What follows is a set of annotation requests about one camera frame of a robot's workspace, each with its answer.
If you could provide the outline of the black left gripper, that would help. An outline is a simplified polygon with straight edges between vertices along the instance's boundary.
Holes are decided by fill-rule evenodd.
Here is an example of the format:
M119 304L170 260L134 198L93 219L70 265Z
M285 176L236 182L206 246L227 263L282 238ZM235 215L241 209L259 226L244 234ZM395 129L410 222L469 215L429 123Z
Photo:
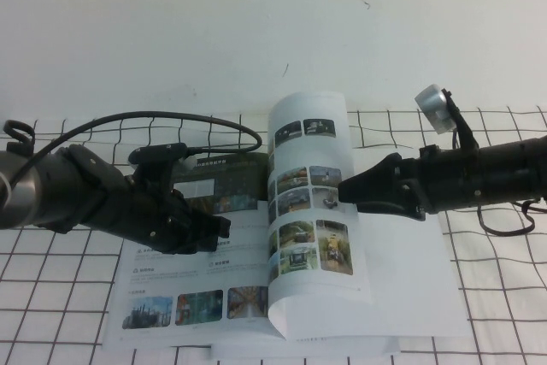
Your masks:
M171 255L215 252L231 221L192 207L170 184L169 171L138 167L107 194L91 217L93 230Z

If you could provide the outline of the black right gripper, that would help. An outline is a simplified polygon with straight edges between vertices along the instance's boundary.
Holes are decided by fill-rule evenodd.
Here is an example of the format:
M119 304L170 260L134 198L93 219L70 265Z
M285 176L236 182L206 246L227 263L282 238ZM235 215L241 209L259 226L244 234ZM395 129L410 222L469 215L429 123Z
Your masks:
M479 150L421 149L417 158L386 156L369 170L338 185L342 203L360 213L424 221L441 211L485 205L485 176Z

